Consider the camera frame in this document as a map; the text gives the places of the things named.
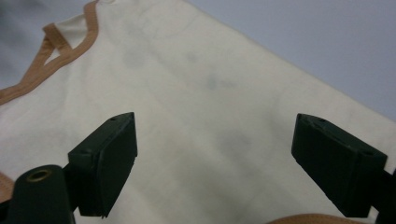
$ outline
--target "fabric edge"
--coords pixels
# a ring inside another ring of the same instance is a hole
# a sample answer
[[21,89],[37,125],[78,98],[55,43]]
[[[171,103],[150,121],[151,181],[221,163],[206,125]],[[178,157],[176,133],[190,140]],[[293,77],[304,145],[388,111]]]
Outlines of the fabric edge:
[[344,217],[323,214],[301,214],[268,222],[267,224],[364,224]]
[[0,203],[11,199],[13,188],[14,181],[0,172]]
[[[0,105],[34,90],[58,69],[73,62],[93,45],[99,33],[95,8],[96,3],[96,1],[90,2],[84,7],[88,32],[84,40],[75,49],[70,48],[70,45],[55,25],[52,24],[53,26],[51,26],[50,24],[44,27],[46,35],[32,64],[20,83],[0,90]],[[45,64],[55,48],[60,50],[61,55]]]

